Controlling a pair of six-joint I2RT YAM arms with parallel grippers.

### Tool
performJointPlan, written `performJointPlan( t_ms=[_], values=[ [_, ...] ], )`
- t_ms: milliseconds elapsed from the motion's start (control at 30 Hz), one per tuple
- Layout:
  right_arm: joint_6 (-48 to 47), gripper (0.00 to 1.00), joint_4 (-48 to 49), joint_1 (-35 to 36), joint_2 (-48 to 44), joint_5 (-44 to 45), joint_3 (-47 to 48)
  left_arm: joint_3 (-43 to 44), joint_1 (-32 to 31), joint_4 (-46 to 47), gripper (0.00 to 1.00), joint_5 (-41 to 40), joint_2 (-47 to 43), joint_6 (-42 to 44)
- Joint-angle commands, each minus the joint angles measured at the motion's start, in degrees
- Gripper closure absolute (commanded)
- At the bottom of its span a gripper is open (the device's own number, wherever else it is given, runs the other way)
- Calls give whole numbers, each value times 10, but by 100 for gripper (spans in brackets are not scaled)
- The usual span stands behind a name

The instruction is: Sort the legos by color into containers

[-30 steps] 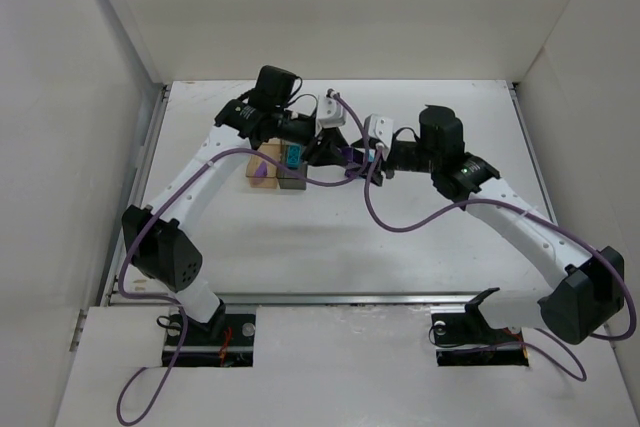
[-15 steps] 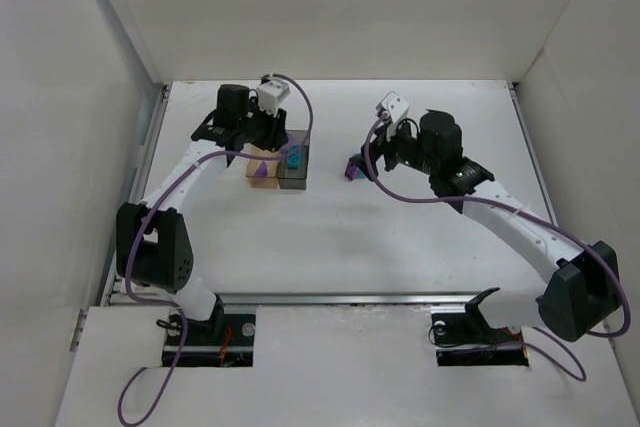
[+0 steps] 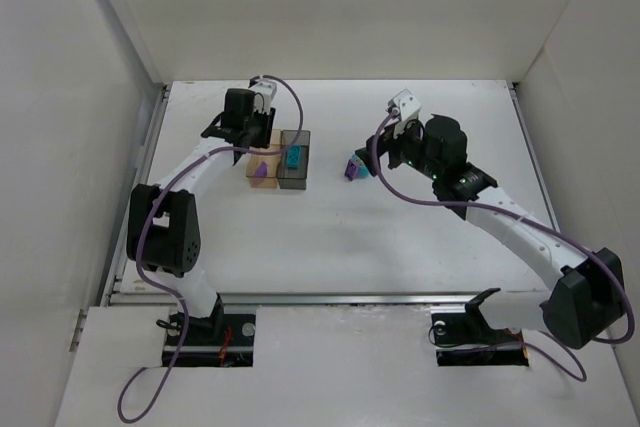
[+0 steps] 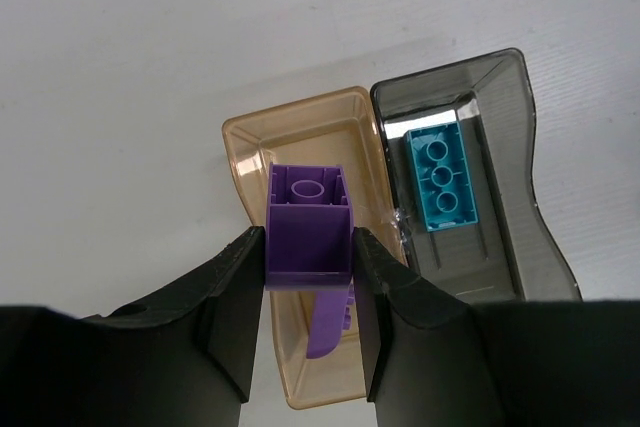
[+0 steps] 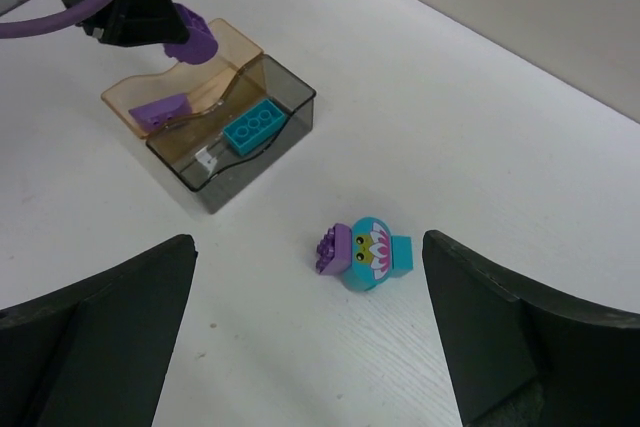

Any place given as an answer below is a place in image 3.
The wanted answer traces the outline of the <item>teal lego brick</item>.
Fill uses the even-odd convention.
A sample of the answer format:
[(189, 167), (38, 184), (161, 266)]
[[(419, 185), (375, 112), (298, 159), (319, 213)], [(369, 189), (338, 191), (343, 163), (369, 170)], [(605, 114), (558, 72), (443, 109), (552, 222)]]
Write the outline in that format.
[(286, 154), (285, 168), (288, 170), (299, 170), (302, 166), (303, 148), (301, 145), (291, 146)]

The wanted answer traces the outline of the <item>small purple lego brick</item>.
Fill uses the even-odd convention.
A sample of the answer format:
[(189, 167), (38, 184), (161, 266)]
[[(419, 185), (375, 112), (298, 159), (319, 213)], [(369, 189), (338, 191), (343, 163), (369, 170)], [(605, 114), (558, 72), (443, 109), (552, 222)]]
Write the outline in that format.
[(260, 162), (255, 168), (251, 180), (255, 184), (262, 183), (265, 179), (268, 178), (269, 170), (268, 165), (265, 161)]

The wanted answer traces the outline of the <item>round teal printed lego tile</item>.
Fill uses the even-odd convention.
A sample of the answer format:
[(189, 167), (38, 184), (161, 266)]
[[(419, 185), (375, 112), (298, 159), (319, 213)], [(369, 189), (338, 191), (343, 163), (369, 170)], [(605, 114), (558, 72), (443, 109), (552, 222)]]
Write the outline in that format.
[(357, 164), (358, 166), (358, 173), (357, 173), (357, 178), (358, 179), (364, 179), (370, 176), (370, 171), (368, 169), (368, 167), (366, 166), (365, 162), (360, 159), (358, 156), (354, 155), (352, 157), (352, 160)]

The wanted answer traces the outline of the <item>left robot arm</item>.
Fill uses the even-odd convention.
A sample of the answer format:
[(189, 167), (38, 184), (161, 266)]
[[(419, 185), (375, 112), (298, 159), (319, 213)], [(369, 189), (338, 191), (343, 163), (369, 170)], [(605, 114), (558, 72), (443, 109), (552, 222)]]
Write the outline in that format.
[(174, 296), (176, 329), (221, 334), (224, 307), (204, 269), (198, 203), (214, 181), (249, 150), (270, 146), (277, 86), (259, 80), (230, 88), (223, 111), (202, 131), (191, 153), (159, 182), (138, 184), (129, 201), (127, 257), (142, 280)]

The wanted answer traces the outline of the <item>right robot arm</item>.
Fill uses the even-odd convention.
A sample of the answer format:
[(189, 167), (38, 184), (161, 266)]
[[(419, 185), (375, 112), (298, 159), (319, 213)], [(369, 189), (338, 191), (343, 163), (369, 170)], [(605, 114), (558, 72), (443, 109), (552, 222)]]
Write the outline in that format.
[(607, 248), (588, 250), (515, 203), (493, 177), (468, 161), (467, 136), (456, 120), (435, 115), (421, 123), (390, 114), (355, 154), (374, 176), (381, 176), (380, 159), (386, 156), (389, 168), (406, 165), (428, 177), (433, 205), (494, 237), (544, 283), (543, 292), (492, 287), (476, 295), (459, 317), (458, 342), (491, 343), (503, 329), (525, 329), (581, 349), (603, 342), (602, 332), (621, 318), (627, 330), (611, 344), (633, 337), (636, 319), (620, 258)]

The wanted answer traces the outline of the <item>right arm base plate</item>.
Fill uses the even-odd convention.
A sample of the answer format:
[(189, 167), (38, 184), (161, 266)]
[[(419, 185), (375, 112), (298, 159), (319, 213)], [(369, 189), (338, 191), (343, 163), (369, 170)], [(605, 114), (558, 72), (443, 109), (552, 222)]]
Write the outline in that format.
[(528, 367), (521, 331), (494, 329), (480, 313), (481, 304), (499, 292), (487, 289), (471, 300), (431, 308), (429, 342), (439, 367)]

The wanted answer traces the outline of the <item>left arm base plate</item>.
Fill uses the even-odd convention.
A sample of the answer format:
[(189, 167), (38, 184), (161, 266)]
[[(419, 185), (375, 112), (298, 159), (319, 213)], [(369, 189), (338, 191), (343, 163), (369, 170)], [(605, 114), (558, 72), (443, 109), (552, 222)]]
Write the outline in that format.
[[(182, 335), (184, 316), (174, 313), (156, 325), (165, 331), (161, 361), (168, 367)], [(256, 315), (251, 313), (215, 314), (206, 319), (189, 320), (186, 337), (178, 349), (175, 367), (245, 368), (254, 363)]]

